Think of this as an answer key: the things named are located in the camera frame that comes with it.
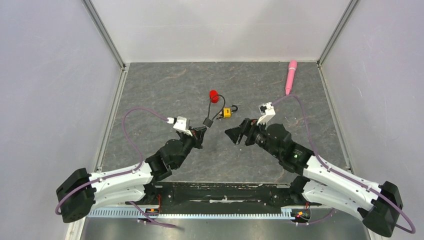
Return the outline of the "yellow black padlock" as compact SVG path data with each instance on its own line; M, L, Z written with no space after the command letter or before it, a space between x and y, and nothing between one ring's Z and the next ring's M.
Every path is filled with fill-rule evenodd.
M237 105L234 105L234 104L232 104L230 107L224 107L223 109L222 109L222 111L218 114L218 116L217 116L217 120L219 120L219 119L228 119L228 118L230 118L231 116L232 116L232 114L234 113L234 112L237 112L238 111L238 106Z

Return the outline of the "pink pen-shaped stick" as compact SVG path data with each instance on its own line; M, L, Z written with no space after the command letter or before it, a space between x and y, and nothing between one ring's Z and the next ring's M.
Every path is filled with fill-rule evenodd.
M285 95L289 95L292 91L297 65L298 63L296 60L291 60L288 65L287 78L284 88Z

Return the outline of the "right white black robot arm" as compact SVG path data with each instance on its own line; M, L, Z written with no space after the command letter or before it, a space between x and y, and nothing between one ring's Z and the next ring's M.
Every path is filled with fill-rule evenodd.
M257 124L246 118L234 128L225 130L234 144L242 137L246 146L257 145L278 160L290 173L298 176L289 189L295 204L304 201L326 205L359 219L374 233L390 238L397 225L403 202L397 185L379 184L353 175L292 140L282 124Z

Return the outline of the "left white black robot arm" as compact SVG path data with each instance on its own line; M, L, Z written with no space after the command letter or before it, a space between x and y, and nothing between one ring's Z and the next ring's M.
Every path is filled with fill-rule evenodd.
M172 175L181 167L192 149L202 149L205 126L190 127L190 134L178 133L178 139L168 140L155 154L139 165L107 172L89 173L75 170L57 189L55 214L64 223L86 217L91 211L118 203L153 203L157 198L155 183Z

